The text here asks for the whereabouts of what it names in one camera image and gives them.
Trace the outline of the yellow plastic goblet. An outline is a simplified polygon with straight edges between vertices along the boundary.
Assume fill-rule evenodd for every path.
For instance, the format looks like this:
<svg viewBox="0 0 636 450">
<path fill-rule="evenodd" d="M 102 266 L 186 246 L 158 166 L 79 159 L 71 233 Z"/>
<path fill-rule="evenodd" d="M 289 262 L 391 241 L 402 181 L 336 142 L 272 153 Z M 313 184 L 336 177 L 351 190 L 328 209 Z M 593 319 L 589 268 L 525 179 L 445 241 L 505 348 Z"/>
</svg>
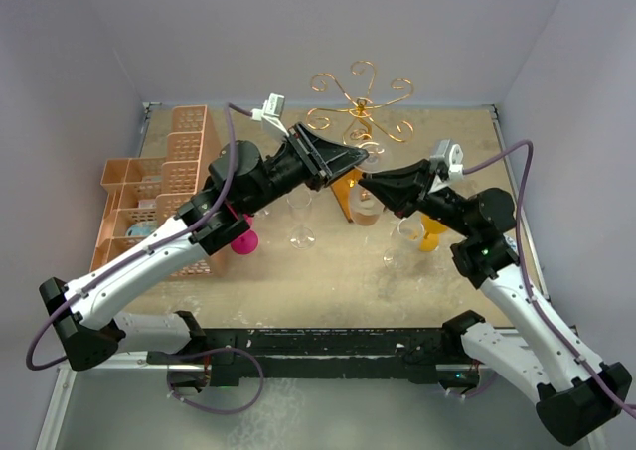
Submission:
<svg viewBox="0 0 636 450">
<path fill-rule="evenodd" d="M 439 237 L 448 231 L 448 227 L 427 215 L 421 215 L 423 238 L 418 246 L 421 252 L 433 252 L 439 247 Z"/>
</svg>

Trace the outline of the clear champagne flute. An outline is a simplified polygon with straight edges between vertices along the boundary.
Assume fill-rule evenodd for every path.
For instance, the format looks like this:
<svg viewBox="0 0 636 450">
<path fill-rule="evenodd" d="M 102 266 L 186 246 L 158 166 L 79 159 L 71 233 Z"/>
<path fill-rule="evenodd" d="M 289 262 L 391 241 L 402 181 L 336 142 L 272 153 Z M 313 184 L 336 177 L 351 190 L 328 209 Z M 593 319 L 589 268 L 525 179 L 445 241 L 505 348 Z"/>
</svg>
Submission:
<svg viewBox="0 0 636 450">
<path fill-rule="evenodd" d="M 296 249 L 308 249 L 316 240 L 313 230 L 308 226 L 312 196 L 308 189 L 297 188 L 287 195 L 286 202 L 293 220 L 289 241 Z"/>
</svg>

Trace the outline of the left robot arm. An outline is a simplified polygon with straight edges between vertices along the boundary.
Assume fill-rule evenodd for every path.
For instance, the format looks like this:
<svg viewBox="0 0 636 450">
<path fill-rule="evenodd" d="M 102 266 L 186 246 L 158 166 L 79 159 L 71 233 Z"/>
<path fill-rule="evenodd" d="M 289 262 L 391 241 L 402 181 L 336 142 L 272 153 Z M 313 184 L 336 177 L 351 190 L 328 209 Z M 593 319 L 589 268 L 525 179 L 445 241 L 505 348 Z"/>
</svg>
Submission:
<svg viewBox="0 0 636 450">
<path fill-rule="evenodd" d="M 249 141 L 230 138 L 209 166 L 205 188 L 141 242 L 75 280 L 45 281 L 40 293 L 66 360 L 85 371 L 124 352 L 158 352 L 183 363 L 199 359 L 205 334 L 189 312 L 134 315 L 125 307 L 177 271 L 207 259 L 250 229 L 248 217 L 304 185 L 331 185 L 369 154 L 323 139 L 301 123 L 262 157 Z"/>
</svg>

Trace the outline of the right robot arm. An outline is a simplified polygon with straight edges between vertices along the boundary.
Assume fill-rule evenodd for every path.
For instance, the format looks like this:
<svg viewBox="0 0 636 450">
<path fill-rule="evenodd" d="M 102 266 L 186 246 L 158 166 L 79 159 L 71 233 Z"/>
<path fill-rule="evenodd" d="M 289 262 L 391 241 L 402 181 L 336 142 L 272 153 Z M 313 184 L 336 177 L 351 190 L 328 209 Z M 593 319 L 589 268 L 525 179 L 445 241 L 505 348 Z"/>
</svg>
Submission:
<svg viewBox="0 0 636 450">
<path fill-rule="evenodd" d="M 519 246 L 509 245 L 515 224 L 511 194 L 489 188 L 464 198 L 442 184 L 427 160 L 380 173 L 366 173 L 360 185 L 397 217 L 420 212 L 462 235 L 451 245 L 460 275 L 509 319 L 527 346 L 497 339 L 482 320 L 442 337 L 453 362 L 469 357 L 491 367 L 535 406 L 548 433 L 572 446 L 624 411 L 631 373 L 607 363 L 572 331 L 524 272 Z"/>
</svg>

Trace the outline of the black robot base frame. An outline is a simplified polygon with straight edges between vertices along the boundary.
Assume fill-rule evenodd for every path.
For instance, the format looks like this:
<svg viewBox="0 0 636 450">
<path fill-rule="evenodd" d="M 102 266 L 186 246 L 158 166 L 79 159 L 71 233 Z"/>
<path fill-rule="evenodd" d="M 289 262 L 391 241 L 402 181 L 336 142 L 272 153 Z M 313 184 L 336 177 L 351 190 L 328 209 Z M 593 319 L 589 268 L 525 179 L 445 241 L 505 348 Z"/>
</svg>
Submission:
<svg viewBox="0 0 636 450">
<path fill-rule="evenodd" d="M 440 328 L 211 329 L 175 356 L 147 355 L 151 365 L 204 368 L 208 385 L 245 378 L 398 379 L 473 389 L 478 365 Z"/>
</svg>

